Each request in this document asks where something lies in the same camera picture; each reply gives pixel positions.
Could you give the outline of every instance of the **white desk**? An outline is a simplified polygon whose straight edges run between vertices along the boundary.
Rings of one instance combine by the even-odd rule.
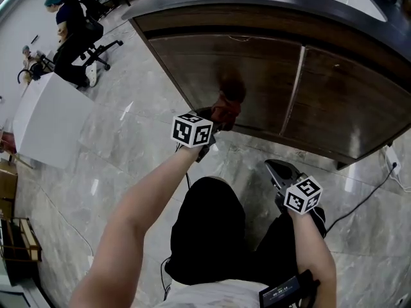
[[[93,102],[55,73],[31,81],[13,120],[17,152],[65,168]]]

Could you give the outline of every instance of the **wall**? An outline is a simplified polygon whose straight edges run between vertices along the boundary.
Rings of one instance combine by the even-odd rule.
[[[22,69],[22,47],[31,51],[55,50],[58,46],[56,15],[48,13],[45,0],[20,0],[7,18],[0,23],[0,126],[11,125],[19,106],[24,85],[17,83],[17,73]],[[36,35],[39,39],[30,45]]]

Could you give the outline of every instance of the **tiled floor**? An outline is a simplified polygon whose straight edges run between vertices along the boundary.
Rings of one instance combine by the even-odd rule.
[[[94,110],[83,128],[73,161],[65,170],[37,164],[19,166],[16,214],[29,217],[43,247],[40,276],[57,307],[89,268],[110,212],[124,191],[169,157],[172,116],[188,110],[171,81],[128,23],[121,10],[106,20],[103,43],[121,39],[108,53],[110,71],[87,95]],[[404,184],[411,185],[411,132],[395,142]],[[263,165],[280,158],[313,175],[324,187],[327,224],[378,185],[387,170],[377,152],[341,172],[331,160],[279,144],[221,133],[207,157],[189,171],[191,181],[218,175],[232,185],[247,213],[247,239],[255,246],[278,215],[274,190]],[[170,254],[171,226],[187,190],[182,182],[146,236],[136,307],[153,307],[163,298],[160,263]],[[338,269],[339,307],[393,307],[411,288],[411,194],[389,180],[352,216],[338,223],[327,243]]]

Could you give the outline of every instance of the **dark countertop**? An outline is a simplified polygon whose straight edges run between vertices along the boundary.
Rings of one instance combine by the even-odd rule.
[[[124,20],[152,12],[201,4],[255,4],[279,6],[333,19],[359,30],[411,62],[411,20],[384,0],[373,0],[387,18],[381,22],[334,0],[139,0],[122,16]]]

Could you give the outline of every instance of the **black shorts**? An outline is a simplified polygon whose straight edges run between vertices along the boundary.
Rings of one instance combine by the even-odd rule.
[[[317,213],[324,215],[320,208]],[[245,213],[231,187],[201,178],[187,192],[173,226],[165,270],[187,285],[240,279],[276,286],[298,273],[288,214],[273,221],[255,252],[245,249],[244,233]]]

